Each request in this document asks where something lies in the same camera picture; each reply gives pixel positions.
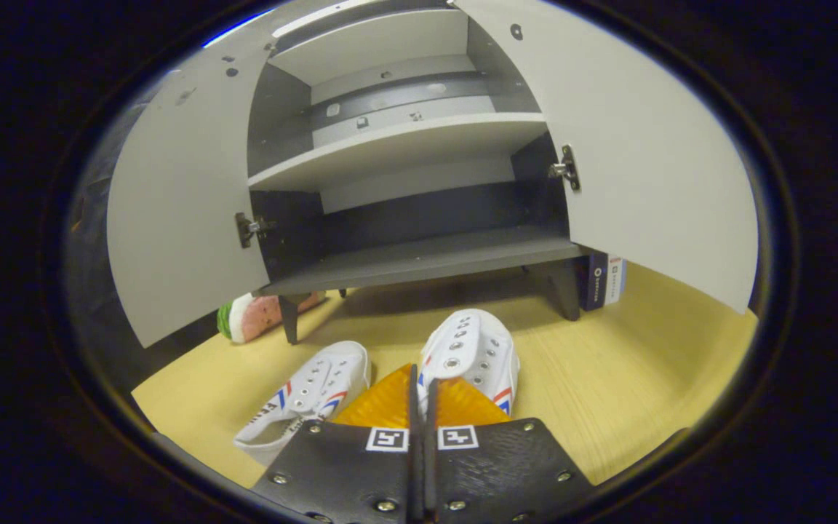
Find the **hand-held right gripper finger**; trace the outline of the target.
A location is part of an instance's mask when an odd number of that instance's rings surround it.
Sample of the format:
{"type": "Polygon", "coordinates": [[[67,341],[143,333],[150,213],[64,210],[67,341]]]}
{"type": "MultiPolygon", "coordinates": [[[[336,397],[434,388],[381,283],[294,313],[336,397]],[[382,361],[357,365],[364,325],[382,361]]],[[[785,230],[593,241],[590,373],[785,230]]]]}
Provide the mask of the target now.
{"type": "Polygon", "coordinates": [[[307,421],[252,492],[296,523],[407,523],[415,515],[420,418],[415,365],[332,421],[307,421]]]}
{"type": "Polygon", "coordinates": [[[429,385],[423,507],[436,523],[550,523],[594,491],[538,418],[502,418],[465,379],[429,385]]]}

